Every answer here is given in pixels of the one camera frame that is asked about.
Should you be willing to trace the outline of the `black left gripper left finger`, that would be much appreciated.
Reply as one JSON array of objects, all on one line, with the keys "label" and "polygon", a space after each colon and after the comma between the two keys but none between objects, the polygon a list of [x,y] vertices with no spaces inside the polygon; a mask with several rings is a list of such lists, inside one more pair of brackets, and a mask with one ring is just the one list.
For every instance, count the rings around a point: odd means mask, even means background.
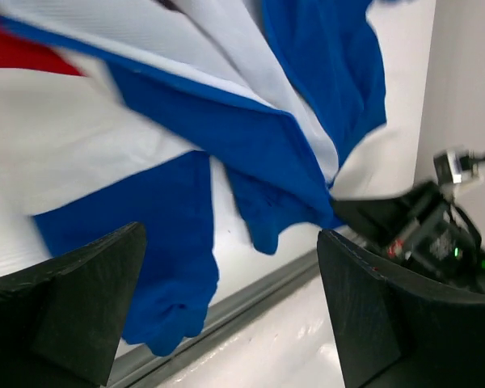
[{"label": "black left gripper left finger", "polygon": [[146,251],[130,223],[0,277],[0,387],[107,384]]}]

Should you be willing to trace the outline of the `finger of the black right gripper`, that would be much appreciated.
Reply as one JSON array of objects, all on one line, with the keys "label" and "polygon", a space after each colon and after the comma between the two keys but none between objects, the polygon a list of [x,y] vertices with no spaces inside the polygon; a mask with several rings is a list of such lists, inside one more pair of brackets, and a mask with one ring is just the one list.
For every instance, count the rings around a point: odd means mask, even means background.
[{"label": "finger of the black right gripper", "polygon": [[335,215],[367,241],[387,246],[409,222],[415,194],[380,199],[331,200]]}]

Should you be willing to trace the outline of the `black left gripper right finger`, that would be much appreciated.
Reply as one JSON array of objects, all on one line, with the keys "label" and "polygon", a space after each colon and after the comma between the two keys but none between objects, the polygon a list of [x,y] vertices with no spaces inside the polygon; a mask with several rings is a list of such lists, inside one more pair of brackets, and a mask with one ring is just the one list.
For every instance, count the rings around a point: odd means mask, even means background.
[{"label": "black left gripper right finger", "polygon": [[347,387],[485,387],[485,295],[430,280],[332,230],[318,263]]}]

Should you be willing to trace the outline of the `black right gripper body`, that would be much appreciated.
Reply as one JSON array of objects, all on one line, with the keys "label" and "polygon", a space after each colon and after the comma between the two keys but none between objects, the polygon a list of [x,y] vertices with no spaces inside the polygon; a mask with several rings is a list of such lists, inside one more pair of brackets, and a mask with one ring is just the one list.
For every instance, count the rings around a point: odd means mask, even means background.
[{"label": "black right gripper body", "polygon": [[427,181],[398,198],[406,221],[384,248],[391,261],[445,285],[485,293],[482,236],[466,212]]}]

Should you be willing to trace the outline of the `blue white red jacket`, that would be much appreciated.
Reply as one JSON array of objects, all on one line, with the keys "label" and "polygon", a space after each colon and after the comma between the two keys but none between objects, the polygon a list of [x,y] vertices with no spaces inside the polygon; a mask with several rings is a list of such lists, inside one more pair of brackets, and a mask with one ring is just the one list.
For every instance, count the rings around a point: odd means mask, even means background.
[{"label": "blue white red jacket", "polygon": [[220,229],[272,255],[339,224],[329,191],[386,122],[368,1],[0,1],[0,227],[11,272],[130,222],[122,339],[171,354],[217,291]]}]

